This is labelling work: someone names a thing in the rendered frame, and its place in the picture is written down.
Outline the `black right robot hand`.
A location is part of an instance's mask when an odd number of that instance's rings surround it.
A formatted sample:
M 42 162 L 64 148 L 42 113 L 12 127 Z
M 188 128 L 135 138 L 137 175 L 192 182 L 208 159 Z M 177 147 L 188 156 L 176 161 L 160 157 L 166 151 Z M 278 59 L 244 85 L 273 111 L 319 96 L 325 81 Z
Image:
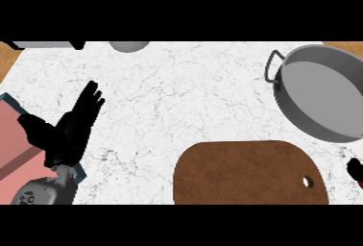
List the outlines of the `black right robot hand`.
M 347 173 L 359 186 L 363 188 L 363 164 L 357 158 L 353 158 L 347 163 Z

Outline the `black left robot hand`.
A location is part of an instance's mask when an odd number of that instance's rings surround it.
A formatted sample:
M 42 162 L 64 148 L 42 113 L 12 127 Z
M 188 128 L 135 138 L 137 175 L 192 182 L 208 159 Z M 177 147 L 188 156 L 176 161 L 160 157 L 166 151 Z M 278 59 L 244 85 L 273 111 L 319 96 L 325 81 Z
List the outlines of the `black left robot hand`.
M 46 151 L 46 167 L 62 164 L 74 166 L 80 162 L 104 103 L 98 83 L 90 81 L 73 110 L 64 114 L 55 126 L 34 114 L 25 113 L 18 117 L 28 143 Z

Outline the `brown wooden cutting board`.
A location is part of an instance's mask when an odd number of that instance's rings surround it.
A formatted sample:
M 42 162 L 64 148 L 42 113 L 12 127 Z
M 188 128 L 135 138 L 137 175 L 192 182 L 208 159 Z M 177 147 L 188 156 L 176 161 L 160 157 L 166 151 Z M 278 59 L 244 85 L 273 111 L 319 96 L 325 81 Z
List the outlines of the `brown wooden cutting board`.
M 177 205 L 326 205 L 323 179 L 309 154 L 279 140 L 195 144 L 173 174 Z

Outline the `grey metal pot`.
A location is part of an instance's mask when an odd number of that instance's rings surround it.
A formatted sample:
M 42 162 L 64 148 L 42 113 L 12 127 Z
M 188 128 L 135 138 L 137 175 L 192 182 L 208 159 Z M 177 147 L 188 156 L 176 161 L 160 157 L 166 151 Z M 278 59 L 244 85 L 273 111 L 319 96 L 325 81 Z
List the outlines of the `grey metal pot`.
M 303 132 L 348 143 L 363 139 L 363 60 L 312 44 L 287 56 L 272 51 L 264 72 L 278 106 Z

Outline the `pink placemat with teal edge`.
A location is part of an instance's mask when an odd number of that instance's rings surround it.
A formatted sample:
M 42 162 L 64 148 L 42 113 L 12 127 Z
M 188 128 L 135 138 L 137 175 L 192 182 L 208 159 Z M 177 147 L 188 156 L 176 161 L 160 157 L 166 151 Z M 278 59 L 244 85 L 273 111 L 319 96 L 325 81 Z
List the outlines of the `pink placemat with teal edge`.
M 0 205 L 12 205 L 18 190 L 31 180 L 56 176 L 55 167 L 45 166 L 46 153 L 28 143 L 18 123 L 25 113 L 18 100 L 5 92 L 0 95 Z M 80 163 L 71 167 L 78 185 L 87 174 Z

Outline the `grey and black appliance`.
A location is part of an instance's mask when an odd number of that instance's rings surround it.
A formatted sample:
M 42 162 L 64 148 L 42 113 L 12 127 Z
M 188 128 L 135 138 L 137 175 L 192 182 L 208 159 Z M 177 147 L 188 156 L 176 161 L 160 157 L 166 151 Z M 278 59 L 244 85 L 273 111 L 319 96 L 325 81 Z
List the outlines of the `grey and black appliance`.
M 74 48 L 81 50 L 86 43 L 83 41 L 6 41 L 15 50 L 25 48 Z

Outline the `grey rounded object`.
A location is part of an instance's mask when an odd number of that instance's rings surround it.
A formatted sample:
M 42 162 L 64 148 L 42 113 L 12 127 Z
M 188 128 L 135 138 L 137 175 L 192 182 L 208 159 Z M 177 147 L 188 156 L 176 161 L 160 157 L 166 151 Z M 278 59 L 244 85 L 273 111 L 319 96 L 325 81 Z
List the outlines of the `grey rounded object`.
M 111 41 L 112 48 L 123 53 L 133 53 L 142 50 L 149 42 L 148 41 Z

